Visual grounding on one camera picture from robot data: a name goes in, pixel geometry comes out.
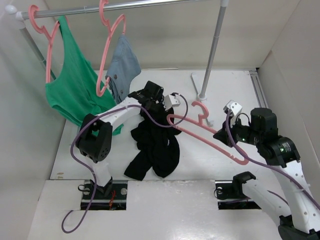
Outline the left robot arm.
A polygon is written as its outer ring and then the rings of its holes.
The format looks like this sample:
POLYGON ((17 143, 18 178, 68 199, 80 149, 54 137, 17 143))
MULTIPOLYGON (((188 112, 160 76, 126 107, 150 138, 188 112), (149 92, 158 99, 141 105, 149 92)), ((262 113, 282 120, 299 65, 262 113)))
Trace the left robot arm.
POLYGON ((100 198, 107 198, 112 191, 112 177, 105 167, 100 166, 109 154, 112 146, 113 132, 128 119, 140 114, 141 109, 149 114, 168 110, 177 103, 173 95, 163 95, 164 89, 152 81, 145 87, 133 91, 118 105, 97 115, 87 114, 84 117, 75 146, 80 153, 90 160, 85 165, 93 173, 94 192, 100 198))

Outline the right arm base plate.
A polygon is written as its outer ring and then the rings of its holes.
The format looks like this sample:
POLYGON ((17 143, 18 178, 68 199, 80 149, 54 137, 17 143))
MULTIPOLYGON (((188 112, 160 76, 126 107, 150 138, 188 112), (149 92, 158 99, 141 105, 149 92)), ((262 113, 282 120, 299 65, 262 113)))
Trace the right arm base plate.
POLYGON ((215 181, 213 192, 219 210, 260 210, 261 208, 250 198, 238 193, 231 180, 215 181))

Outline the black t shirt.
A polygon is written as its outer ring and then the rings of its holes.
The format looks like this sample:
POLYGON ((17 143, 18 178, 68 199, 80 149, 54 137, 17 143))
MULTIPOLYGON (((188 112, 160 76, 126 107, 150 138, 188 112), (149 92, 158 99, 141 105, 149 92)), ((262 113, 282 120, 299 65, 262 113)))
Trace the black t shirt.
POLYGON ((180 161, 180 146, 176 138, 180 130, 159 127, 141 110, 143 121, 130 134, 136 141, 139 153, 130 162, 124 175, 142 181, 149 169, 161 178, 170 175, 180 161))

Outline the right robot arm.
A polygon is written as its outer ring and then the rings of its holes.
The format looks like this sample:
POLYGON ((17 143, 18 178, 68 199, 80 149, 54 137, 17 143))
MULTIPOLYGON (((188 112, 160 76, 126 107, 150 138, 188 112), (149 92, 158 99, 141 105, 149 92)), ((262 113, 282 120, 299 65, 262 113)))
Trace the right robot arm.
POLYGON ((267 190, 249 171, 233 177, 232 193, 252 199, 272 219, 281 239, 318 240, 320 205, 304 177, 296 145, 279 135, 277 116, 269 108, 254 108, 248 125, 243 125, 241 107, 225 106, 223 111, 226 119, 214 139, 234 147, 249 162, 271 170, 285 200, 267 190))

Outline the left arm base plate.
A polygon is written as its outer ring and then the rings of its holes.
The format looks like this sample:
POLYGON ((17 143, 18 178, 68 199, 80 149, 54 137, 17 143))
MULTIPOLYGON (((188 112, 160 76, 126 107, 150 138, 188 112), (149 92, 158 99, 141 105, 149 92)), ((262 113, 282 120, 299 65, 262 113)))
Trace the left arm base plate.
MULTIPOLYGON (((94 186, 85 181, 77 187, 81 192, 80 209, 86 210, 93 195, 94 186)), ((96 190, 89 210, 93 211, 124 211, 127 208, 128 181, 114 180, 107 196, 96 190)))

